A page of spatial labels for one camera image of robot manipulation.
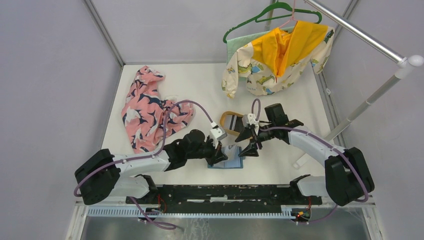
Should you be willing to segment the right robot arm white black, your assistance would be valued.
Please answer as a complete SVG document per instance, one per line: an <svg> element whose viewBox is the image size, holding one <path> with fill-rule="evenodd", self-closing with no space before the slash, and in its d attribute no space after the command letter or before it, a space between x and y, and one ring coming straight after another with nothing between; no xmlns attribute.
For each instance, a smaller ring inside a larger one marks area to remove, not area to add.
<svg viewBox="0 0 424 240"><path fill-rule="evenodd" d="M237 142L249 140L239 156L257 157L263 143L273 139L284 141L316 160L323 168L323 176L305 174L290 182L289 199L302 204L311 196L328 197L336 205L367 202L375 184L362 151L344 148L317 136L303 122L290 120L280 103L265 108L267 121L260 121L254 113L241 118L243 129Z"/></svg>

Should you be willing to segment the oval wooden tray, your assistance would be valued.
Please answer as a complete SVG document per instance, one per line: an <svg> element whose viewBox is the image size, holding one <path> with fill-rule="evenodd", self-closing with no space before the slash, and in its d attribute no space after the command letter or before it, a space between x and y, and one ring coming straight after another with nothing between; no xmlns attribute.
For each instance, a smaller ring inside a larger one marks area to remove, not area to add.
<svg viewBox="0 0 424 240"><path fill-rule="evenodd" d="M219 124L227 134L238 137L245 130L245 116L245 114L225 111L220 117Z"/></svg>

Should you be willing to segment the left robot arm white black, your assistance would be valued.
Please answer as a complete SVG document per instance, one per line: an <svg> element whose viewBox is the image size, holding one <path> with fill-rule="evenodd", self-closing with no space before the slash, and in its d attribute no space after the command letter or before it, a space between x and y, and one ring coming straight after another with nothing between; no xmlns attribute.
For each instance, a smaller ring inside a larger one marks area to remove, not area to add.
<svg viewBox="0 0 424 240"><path fill-rule="evenodd" d="M228 157L221 141L226 137L221 127L211 129L208 136L194 129L164 145L157 155L113 155L109 149L101 149L75 171L74 194L88 206L108 197L134 197L151 204L157 198L157 187L150 173L176 170L192 159L204 159L208 165L225 161Z"/></svg>

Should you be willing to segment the blue leather card holder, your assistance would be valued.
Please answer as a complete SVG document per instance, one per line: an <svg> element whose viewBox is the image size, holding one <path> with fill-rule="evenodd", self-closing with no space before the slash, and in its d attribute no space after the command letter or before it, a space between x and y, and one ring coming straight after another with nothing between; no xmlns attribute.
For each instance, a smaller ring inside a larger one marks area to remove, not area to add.
<svg viewBox="0 0 424 240"><path fill-rule="evenodd" d="M223 148L222 152L228 157L227 160L223 160L213 165L208 165L208 169L243 169L245 157L240 157L242 148L238 145L229 145Z"/></svg>

